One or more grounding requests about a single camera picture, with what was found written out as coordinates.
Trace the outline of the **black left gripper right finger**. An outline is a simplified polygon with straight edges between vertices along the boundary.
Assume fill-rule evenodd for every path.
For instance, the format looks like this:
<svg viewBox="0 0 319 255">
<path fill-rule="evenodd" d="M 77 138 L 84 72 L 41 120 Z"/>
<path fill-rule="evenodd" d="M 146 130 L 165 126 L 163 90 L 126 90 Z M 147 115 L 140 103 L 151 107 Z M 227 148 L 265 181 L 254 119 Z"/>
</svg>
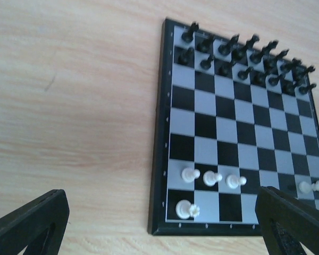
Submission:
<svg viewBox="0 0 319 255">
<path fill-rule="evenodd" d="M 319 210 L 273 186 L 258 190 L 255 213 L 269 254 L 319 254 Z"/>
</svg>

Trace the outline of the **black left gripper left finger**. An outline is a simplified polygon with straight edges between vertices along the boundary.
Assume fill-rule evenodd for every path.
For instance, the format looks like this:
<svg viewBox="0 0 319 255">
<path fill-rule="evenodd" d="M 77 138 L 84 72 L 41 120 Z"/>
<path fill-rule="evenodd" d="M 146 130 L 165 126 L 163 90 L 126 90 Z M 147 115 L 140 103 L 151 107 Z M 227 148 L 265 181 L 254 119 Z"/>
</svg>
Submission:
<svg viewBox="0 0 319 255">
<path fill-rule="evenodd" d="M 58 254 L 69 219 L 62 189 L 53 189 L 0 218 L 0 254 Z"/>
</svg>

